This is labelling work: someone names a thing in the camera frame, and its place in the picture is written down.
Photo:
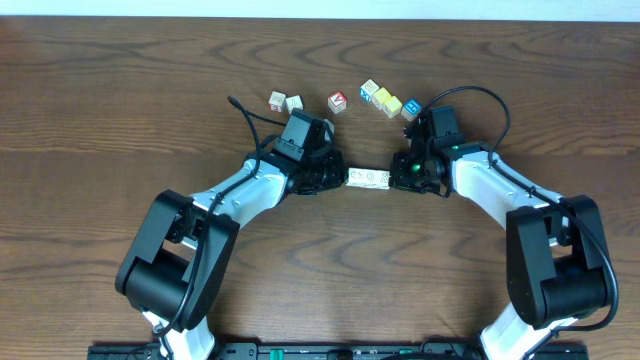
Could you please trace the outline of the green letter Z block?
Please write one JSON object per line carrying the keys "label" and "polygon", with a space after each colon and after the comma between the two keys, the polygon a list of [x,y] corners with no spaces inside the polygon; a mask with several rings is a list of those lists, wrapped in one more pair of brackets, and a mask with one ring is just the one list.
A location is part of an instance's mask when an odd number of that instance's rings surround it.
{"label": "green letter Z block", "polygon": [[365,173],[363,172],[362,169],[349,168],[346,185],[351,187],[363,187],[365,185],[364,176],[365,176]]}

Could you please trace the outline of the plain drawing wooden block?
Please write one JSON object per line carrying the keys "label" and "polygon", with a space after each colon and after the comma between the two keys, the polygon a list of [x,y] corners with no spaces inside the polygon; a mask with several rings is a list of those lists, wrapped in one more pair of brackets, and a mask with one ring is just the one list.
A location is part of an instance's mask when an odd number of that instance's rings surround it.
{"label": "plain drawing wooden block", "polygon": [[381,189],[388,190],[389,186],[390,173],[388,171],[379,171],[378,172],[378,186]]}

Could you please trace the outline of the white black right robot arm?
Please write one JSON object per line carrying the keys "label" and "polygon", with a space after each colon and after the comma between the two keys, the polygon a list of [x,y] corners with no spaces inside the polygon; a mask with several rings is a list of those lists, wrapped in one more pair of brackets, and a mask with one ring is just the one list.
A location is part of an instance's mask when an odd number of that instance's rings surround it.
{"label": "white black right robot arm", "polygon": [[595,202],[538,187],[455,120],[418,118],[404,130],[409,150],[394,155],[389,185],[419,194],[464,197],[506,235],[509,305],[479,336],[485,359],[531,359],[554,336],[606,307],[593,331],[617,312],[619,287]]}

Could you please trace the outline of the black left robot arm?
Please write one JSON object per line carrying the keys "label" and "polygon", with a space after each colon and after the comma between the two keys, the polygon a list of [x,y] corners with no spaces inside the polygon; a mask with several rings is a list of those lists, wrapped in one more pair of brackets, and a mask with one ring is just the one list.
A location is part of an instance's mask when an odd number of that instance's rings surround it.
{"label": "black left robot arm", "polygon": [[340,187],[347,169],[338,150],[300,159],[256,151],[219,185],[191,196],[173,190],[152,202],[116,275],[115,288],[151,323],[161,359],[206,359],[215,339],[206,320],[237,235],[290,194]]}

